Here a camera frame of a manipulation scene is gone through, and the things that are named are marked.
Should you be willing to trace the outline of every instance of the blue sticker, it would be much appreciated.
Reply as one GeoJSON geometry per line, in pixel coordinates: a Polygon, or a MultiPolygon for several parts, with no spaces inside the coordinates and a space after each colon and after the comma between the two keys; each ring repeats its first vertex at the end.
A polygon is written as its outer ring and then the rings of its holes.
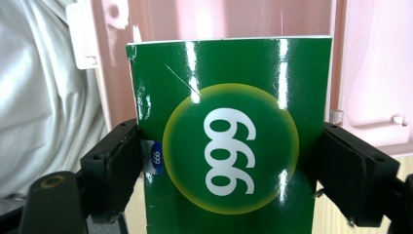
{"type": "Polygon", "coordinates": [[[156,171],[156,174],[162,174],[164,172],[164,167],[163,167],[163,161],[164,161],[164,156],[162,153],[162,145],[158,141],[154,141],[154,144],[152,146],[152,165],[156,171]]]}

